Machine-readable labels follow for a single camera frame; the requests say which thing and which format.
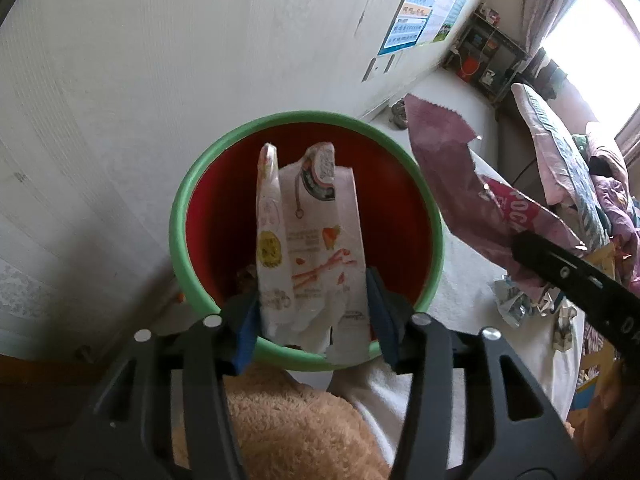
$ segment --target snack wrapper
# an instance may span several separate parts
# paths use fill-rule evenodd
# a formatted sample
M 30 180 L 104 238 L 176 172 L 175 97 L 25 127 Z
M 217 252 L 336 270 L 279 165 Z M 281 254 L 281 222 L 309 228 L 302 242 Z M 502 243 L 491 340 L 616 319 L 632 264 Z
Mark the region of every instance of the snack wrapper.
M 255 211 L 258 224 L 255 256 L 262 332 L 273 342 L 283 344 L 286 340 L 283 327 L 294 319 L 295 308 L 278 155 L 271 144 L 262 147 L 258 158 Z
M 518 328 L 527 317 L 534 315 L 531 298 L 514 286 L 508 275 L 495 280 L 493 289 L 498 312 L 509 326 Z
M 476 168 L 467 145 L 476 134 L 460 115 L 410 94 L 404 106 L 415 159 L 450 231 L 538 302 L 545 283 L 513 259 L 513 235 L 531 230 L 578 255 L 583 243 L 551 211 Z
M 257 191 L 263 333 L 281 345 L 326 352 L 335 364 L 363 362 L 369 347 L 369 316 L 353 171 L 335 166 L 334 146 L 328 142 L 309 147 L 303 158 L 281 168 L 277 178 L 271 172 L 270 163 L 277 168 L 277 158 L 270 144 L 260 154 L 258 175 L 264 165 L 262 153 L 267 154 L 271 175 L 258 176 Z M 277 211 L 282 219 L 278 230 L 271 219 L 264 219 L 263 203 L 270 204 L 272 216 Z M 273 256 L 272 246 L 277 244 L 265 229 L 279 240 L 282 258 Z M 270 267 L 276 260 L 279 263 Z M 291 308 L 273 300 L 285 296 L 291 299 Z

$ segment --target red bucket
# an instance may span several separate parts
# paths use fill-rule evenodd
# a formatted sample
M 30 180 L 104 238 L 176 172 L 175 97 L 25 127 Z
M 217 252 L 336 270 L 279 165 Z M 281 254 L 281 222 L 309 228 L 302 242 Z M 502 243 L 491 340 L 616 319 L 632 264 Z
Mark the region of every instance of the red bucket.
M 261 147 L 278 149 L 281 167 L 316 142 L 335 146 L 353 168 L 367 266 L 386 287 L 426 310 L 442 268 L 440 214 L 419 168 L 381 132 L 326 112 L 291 112 L 245 124 L 212 145 L 185 177 L 172 209 L 170 247 L 189 302 L 203 315 L 236 294 L 236 272 L 255 262 L 255 194 Z M 380 352 L 372 343 L 371 356 Z M 329 369 L 323 356 L 260 339 L 257 356 L 287 368 Z
M 456 75 L 463 81 L 471 81 L 471 76 L 478 71 L 480 62 L 469 56 L 465 59 L 465 62 L 460 66 L 460 70 L 456 72 Z

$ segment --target tan fleece blanket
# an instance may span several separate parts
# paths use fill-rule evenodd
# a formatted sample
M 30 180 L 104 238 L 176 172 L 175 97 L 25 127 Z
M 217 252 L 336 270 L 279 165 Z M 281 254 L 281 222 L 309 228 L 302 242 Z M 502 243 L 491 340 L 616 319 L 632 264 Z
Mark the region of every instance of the tan fleece blanket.
M 250 480 L 388 478 L 378 444 L 346 400 L 263 364 L 225 378 L 225 387 Z M 182 424 L 174 430 L 174 457 L 188 467 Z

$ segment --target sunlight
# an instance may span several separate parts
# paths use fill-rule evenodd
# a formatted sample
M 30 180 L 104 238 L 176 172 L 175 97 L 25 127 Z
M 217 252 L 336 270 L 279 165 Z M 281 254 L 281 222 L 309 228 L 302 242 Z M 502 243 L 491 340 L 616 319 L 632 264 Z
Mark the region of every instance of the sunlight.
M 577 0 L 542 45 L 617 135 L 640 103 L 640 43 L 607 0 Z

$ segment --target cushion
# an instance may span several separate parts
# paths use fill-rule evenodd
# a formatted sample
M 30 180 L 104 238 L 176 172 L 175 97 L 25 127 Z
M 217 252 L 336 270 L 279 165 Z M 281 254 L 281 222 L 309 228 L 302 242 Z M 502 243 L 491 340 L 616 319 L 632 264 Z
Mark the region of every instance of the cushion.
M 611 170 L 611 176 L 619 181 L 629 194 L 629 175 L 626 172 L 625 159 L 612 132 L 606 129 L 602 123 L 590 121 L 587 123 L 585 133 L 589 145 L 590 157 L 595 157 L 605 162 Z
M 581 227 L 578 236 L 590 250 L 606 245 L 589 168 L 571 134 L 531 87 L 515 83 L 511 91 L 533 138 L 546 202 L 575 204 Z

